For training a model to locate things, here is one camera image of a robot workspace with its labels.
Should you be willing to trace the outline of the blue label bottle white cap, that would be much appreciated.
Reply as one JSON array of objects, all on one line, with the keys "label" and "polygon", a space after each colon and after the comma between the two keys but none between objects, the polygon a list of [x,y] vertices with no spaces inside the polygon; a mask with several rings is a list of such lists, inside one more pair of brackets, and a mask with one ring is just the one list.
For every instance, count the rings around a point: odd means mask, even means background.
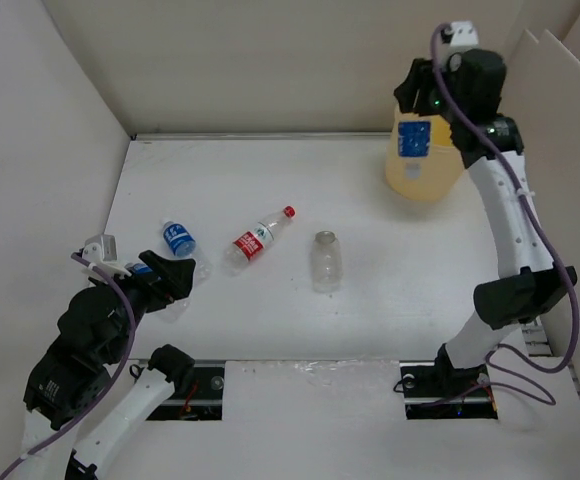
[{"label": "blue label bottle white cap", "polygon": [[414,115],[396,122],[396,154],[404,164],[405,176],[416,180],[422,173],[422,161],[429,155],[431,121]]}]

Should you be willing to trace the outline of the clear jar with metal lid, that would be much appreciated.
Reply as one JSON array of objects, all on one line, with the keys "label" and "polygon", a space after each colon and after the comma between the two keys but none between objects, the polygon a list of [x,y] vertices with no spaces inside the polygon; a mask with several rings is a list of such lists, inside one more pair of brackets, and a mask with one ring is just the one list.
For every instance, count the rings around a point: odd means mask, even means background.
[{"label": "clear jar with metal lid", "polygon": [[340,243],[332,231],[315,234],[311,250],[313,287],[318,292],[332,292],[340,287],[343,268]]}]

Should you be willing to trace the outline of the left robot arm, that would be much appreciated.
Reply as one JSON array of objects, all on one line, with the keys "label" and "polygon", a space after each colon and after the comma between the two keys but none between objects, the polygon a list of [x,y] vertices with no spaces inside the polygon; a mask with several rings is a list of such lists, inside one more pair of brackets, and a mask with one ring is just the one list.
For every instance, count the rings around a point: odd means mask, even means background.
[{"label": "left robot arm", "polygon": [[70,300],[58,337],[28,377],[22,451],[3,479],[100,479],[139,425],[192,387],[194,359],[161,346],[117,406],[79,438],[82,421],[125,372],[141,320],[189,297],[196,262],[146,250],[125,268],[94,242],[71,257],[91,284]]}]

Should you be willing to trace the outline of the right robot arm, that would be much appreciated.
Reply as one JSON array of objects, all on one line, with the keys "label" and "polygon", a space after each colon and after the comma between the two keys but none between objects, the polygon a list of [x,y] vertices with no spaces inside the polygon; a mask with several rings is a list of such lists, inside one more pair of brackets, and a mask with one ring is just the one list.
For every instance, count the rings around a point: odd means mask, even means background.
[{"label": "right robot arm", "polygon": [[523,182],[524,144],[516,122],[499,111],[506,77],[503,58],[473,48],[450,57],[444,67],[413,60],[394,96],[403,113],[440,116],[483,202],[493,235],[498,277],[473,292],[475,311],[438,350],[430,378],[455,395],[483,373],[487,359],[518,326],[570,302],[573,356],[580,331],[574,290],[576,270],[563,263],[542,229],[531,192]]}]

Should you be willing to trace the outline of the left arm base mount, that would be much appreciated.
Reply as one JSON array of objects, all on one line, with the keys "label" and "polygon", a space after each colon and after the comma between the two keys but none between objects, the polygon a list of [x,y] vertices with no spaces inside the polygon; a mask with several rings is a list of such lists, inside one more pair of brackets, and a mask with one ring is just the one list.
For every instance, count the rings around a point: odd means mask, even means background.
[{"label": "left arm base mount", "polygon": [[147,362],[132,364],[128,370],[141,393],[140,406],[147,421],[220,421],[223,411],[225,363],[201,361],[194,367],[192,379],[183,390],[170,391],[164,380],[153,374],[143,381],[141,374]]}]

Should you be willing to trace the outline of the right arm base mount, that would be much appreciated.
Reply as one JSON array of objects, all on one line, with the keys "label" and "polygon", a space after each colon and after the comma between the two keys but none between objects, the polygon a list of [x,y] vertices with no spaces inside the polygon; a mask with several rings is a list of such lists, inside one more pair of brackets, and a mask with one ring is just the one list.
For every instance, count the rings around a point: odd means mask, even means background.
[{"label": "right arm base mount", "polygon": [[408,420],[498,419],[485,365],[446,374],[433,361],[404,361],[399,375],[393,391]]}]

